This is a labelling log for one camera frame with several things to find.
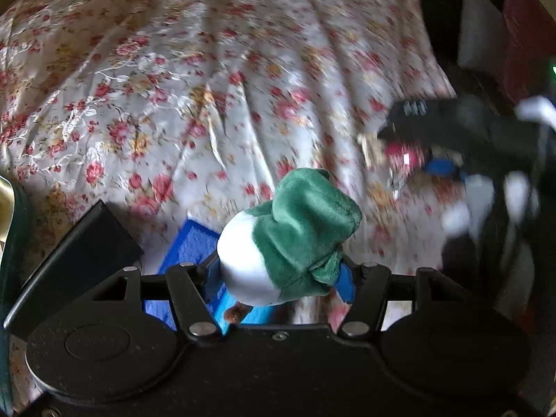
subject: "white plush body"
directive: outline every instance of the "white plush body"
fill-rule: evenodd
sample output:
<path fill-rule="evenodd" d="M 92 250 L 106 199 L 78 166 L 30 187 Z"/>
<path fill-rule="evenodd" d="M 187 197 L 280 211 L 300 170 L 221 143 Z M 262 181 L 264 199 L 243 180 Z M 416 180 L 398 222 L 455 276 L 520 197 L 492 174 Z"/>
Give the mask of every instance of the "white plush body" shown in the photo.
<path fill-rule="evenodd" d="M 222 279 L 230 294 L 243 304 L 282 304 L 280 290 L 270 280 L 265 260 L 253 241 L 256 221 L 256 217 L 240 212 L 224 227 L 216 248 Z"/>

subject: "green fabric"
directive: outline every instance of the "green fabric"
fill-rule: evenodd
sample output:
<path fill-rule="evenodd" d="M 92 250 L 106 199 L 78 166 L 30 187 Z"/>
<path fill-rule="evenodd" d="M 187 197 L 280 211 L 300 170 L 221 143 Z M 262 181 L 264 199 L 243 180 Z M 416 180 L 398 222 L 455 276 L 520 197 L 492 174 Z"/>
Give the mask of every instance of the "green fabric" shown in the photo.
<path fill-rule="evenodd" d="M 361 222 L 358 205 L 328 178 L 325 170 L 291 171 L 272 201 L 246 211 L 257 217 L 253 240 L 283 300 L 326 295 L 338 279 L 341 243 Z"/>

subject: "stuffed toy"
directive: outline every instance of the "stuffed toy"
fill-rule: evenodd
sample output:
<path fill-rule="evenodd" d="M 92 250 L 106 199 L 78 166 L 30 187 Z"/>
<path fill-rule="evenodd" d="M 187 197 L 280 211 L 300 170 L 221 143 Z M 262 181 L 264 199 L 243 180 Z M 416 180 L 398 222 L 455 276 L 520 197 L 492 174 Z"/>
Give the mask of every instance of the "stuffed toy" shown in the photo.
<path fill-rule="evenodd" d="M 235 215 L 218 241 L 222 279 L 240 322 L 253 307 L 327 295 L 338 279 L 342 243 L 358 228 L 358 205 L 325 170 L 300 168 L 278 184 L 274 199 Z"/>

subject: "blue object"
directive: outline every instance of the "blue object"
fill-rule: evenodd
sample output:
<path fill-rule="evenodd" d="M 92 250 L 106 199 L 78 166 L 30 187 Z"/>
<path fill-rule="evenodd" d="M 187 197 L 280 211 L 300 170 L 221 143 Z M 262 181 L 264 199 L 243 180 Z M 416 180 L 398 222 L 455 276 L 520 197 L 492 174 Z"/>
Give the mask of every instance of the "blue object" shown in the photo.
<path fill-rule="evenodd" d="M 426 164 L 425 171 L 432 175 L 445 177 L 447 175 L 454 175 L 457 171 L 457 168 L 451 160 L 446 160 L 443 158 L 433 158 Z"/>
<path fill-rule="evenodd" d="M 343 302 L 351 304 L 355 300 L 355 285 L 351 270 L 345 263 L 340 263 L 340 276 L 336 282 L 336 291 Z"/>
<path fill-rule="evenodd" d="M 168 268 L 178 263 L 202 263 L 216 250 L 219 237 L 219 234 L 195 221 L 185 221 L 158 269 L 158 274 L 164 274 Z M 209 298 L 208 310 L 222 329 L 222 333 L 226 334 L 229 324 L 224 321 L 224 312 L 233 306 L 236 300 L 228 293 L 226 286 L 217 274 L 219 271 L 216 268 L 208 269 L 206 282 L 209 286 L 204 290 L 204 295 Z M 336 289 L 344 302 L 353 302 L 355 299 L 355 286 L 351 271 L 344 263 L 340 264 L 340 276 Z M 168 301 L 145 301 L 144 306 L 145 313 L 162 320 L 174 331 L 177 330 Z M 253 308 L 242 324 L 262 325 L 268 323 L 273 312 L 274 307 L 272 306 Z"/>

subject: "wrinkled fabric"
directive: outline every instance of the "wrinkled fabric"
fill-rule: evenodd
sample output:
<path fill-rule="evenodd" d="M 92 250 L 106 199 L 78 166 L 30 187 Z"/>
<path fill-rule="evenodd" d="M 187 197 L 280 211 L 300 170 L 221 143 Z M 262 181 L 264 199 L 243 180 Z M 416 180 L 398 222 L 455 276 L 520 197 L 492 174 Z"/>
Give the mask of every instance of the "wrinkled fabric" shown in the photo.
<path fill-rule="evenodd" d="M 35 205 L 22 279 L 98 199 L 154 272 L 187 217 L 220 230 L 297 167 L 363 209 L 354 260 L 439 262 L 461 189 L 394 203 L 356 142 L 402 96 L 453 94 L 418 0 L 19 0 L 0 58 L 0 161 Z"/>

